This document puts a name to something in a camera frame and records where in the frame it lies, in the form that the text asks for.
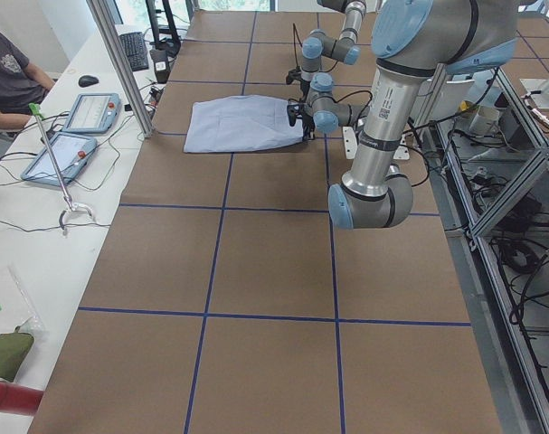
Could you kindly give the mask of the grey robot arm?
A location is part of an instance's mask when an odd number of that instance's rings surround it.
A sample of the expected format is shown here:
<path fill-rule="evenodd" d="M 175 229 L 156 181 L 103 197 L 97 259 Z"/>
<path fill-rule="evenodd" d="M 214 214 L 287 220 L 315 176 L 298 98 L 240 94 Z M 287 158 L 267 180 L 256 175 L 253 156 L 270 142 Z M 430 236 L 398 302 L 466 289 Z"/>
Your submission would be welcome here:
<path fill-rule="evenodd" d="M 388 228 L 410 213 L 412 186 L 393 163 L 413 104 L 438 65 L 450 75 L 485 71 L 511 59 L 516 47 L 517 1 L 389 1 L 374 21 L 371 48 L 376 86 L 369 108 L 337 103 L 332 77 L 320 70 L 324 57 L 353 64 L 360 55 L 357 37 L 366 13 L 364 1 L 323 1 L 345 16 L 339 38 L 315 30 L 302 47 L 298 67 L 304 99 L 288 108 L 289 121 L 330 133 L 364 126 L 355 159 L 340 184 L 328 191 L 333 224 L 342 229 Z"/>
<path fill-rule="evenodd" d="M 344 16 L 342 29 L 332 38 L 322 29 L 315 29 L 302 42 L 301 57 L 295 56 L 296 66 L 289 70 L 286 84 L 298 82 L 304 93 L 308 92 L 316 73 L 323 72 L 322 60 L 353 65 L 360 57 L 359 34 L 368 12 L 366 1 L 321 0 L 317 4 Z"/>

